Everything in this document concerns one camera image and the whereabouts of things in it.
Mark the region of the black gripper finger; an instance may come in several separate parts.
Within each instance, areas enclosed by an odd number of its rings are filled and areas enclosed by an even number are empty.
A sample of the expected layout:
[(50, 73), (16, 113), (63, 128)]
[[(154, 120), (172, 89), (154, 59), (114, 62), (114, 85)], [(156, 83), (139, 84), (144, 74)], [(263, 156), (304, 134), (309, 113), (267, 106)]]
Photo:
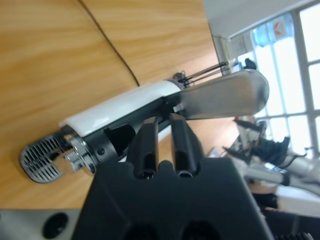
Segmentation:
[(128, 147), (126, 161), (133, 165), (136, 178), (152, 178), (159, 163), (158, 120), (146, 119)]
[(205, 157), (202, 145), (183, 116), (172, 113), (169, 118), (175, 172), (179, 177), (194, 177), (200, 170), (200, 161)]

